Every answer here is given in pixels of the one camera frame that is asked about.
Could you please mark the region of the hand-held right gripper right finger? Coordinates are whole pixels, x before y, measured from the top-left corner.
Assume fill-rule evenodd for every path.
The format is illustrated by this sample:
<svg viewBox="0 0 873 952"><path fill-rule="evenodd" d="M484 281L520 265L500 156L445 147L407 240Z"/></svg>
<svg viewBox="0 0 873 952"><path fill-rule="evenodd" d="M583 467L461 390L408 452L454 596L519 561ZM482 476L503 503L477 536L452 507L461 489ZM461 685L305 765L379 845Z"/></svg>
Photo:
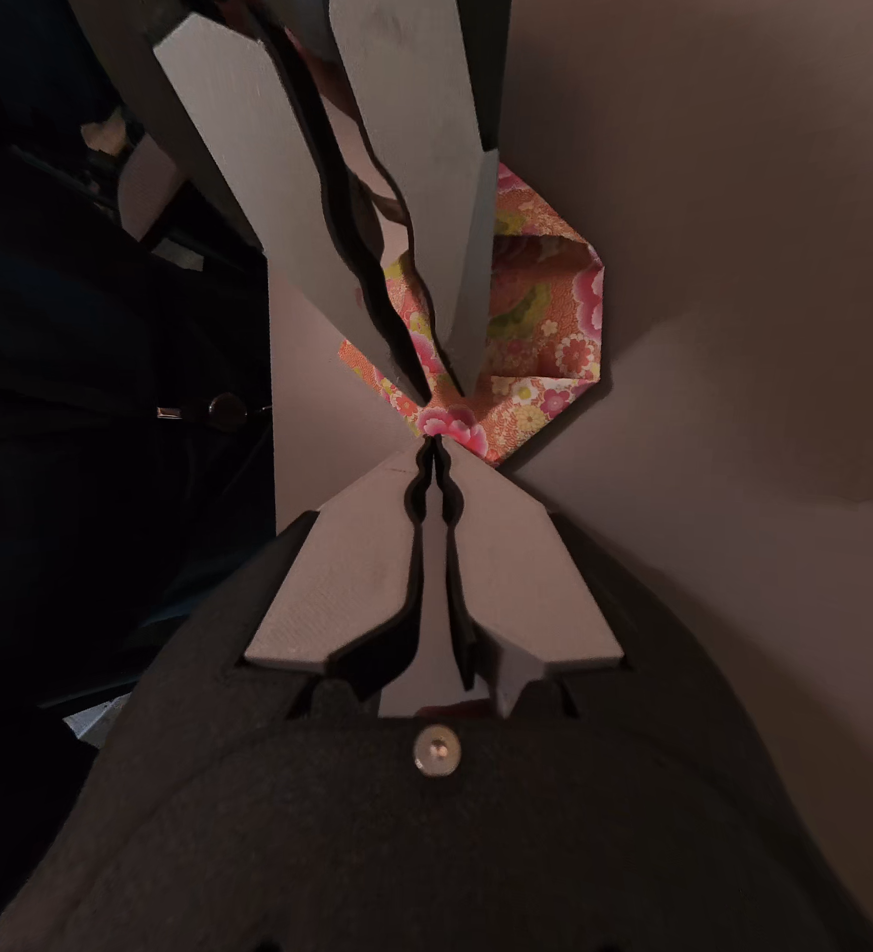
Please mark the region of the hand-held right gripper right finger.
<svg viewBox="0 0 873 952"><path fill-rule="evenodd" d="M454 658L509 717L523 690L618 666L612 632L546 506L451 438L433 442Z"/></svg>

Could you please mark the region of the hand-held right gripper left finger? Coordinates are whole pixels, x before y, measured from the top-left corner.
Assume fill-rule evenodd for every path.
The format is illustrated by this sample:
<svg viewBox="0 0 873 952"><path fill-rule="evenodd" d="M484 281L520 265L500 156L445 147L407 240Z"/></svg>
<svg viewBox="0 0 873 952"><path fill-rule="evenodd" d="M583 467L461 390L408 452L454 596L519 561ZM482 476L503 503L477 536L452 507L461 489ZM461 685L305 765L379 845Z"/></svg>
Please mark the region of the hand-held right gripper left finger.
<svg viewBox="0 0 873 952"><path fill-rule="evenodd" d="M346 683L366 701L419 645L433 443L383 460L291 527L304 531L246 663Z"/></svg>

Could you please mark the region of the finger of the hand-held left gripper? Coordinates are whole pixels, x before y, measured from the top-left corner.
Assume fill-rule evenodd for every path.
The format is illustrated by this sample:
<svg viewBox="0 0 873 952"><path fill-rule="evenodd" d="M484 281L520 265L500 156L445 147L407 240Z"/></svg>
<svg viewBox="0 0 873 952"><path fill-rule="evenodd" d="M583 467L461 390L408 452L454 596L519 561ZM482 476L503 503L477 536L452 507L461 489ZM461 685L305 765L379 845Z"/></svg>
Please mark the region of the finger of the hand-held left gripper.
<svg viewBox="0 0 873 952"><path fill-rule="evenodd" d="M430 326L457 390L485 359L508 1L330 2L371 155L406 208Z"/></svg>
<svg viewBox="0 0 873 952"><path fill-rule="evenodd" d="M145 130L246 241L419 406L371 192L349 169L283 2L70 2Z"/></svg>

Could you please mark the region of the floral origami paper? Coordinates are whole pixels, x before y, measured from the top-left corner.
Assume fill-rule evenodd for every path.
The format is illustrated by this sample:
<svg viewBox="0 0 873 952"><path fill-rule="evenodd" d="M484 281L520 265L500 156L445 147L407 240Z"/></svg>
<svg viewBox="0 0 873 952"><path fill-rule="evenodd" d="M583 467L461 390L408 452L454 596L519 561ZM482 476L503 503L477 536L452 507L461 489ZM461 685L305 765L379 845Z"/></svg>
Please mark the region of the floral origami paper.
<svg viewBox="0 0 873 952"><path fill-rule="evenodd" d="M384 268L430 386L419 407L348 340L338 357L413 435L452 438L498 467L601 377L604 266L594 247L505 164L497 179L486 352L462 396L437 355L408 251Z"/></svg>

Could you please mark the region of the grey office chair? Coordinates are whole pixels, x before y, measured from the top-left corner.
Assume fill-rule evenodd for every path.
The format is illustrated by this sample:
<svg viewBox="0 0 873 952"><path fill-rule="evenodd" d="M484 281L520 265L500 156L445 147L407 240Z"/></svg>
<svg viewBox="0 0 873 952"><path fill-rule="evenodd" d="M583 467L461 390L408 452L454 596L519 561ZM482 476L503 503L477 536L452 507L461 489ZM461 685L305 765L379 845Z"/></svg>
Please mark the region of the grey office chair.
<svg viewBox="0 0 873 952"><path fill-rule="evenodd" d="M131 127L132 122L121 107L101 122L80 126L82 140L92 153L118 161L119 224L152 255L179 268L200 272L204 269L204 255L169 235L169 215L185 184L185 176L148 133L133 144Z"/></svg>

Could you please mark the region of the metal badge reel clip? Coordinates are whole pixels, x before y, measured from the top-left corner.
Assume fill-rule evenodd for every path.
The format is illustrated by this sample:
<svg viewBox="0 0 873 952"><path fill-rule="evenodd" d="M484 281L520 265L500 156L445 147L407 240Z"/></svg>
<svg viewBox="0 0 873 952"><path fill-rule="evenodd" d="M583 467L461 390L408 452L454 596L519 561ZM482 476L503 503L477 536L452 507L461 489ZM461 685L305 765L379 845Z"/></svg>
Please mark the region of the metal badge reel clip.
<svg viewBox="0 0 873 952"><path fill-rule="evenodd" d="M271 415L273 407L259 401L248 403L232 392L222 392L207 400L192 401L180 407L157 407L160 421L185 422L216 432L239 432L252 422Z"/></svg>

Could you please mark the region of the person's dark clothed torso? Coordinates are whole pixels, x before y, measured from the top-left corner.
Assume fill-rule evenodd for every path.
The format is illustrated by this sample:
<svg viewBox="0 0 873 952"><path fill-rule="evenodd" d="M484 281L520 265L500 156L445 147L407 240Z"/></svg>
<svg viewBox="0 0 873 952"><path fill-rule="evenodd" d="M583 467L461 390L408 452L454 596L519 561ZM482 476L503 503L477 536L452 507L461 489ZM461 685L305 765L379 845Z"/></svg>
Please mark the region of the person's dark clothed torso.
<svg viewBox="0 0 873 952"><path fill-rule="evenodd" d="M267 295L145 256L99 270L0 251L0 698L80 676L187 615L276 532Z"/></svg>

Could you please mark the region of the white flat object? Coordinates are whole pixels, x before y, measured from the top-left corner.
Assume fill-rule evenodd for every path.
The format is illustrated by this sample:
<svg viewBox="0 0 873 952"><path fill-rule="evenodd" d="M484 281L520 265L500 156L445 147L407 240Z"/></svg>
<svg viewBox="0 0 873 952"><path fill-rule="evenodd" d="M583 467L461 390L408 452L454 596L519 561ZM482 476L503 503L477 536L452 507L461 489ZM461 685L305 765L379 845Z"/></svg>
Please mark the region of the white flat object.
<svg viewBox="0 0 873 952"><path fill-rule="evenodd" d="M122 694L109 701L67 715L62 720L78 741L99 750L105 744L109 732L130 696L130 693Z"/></svg>

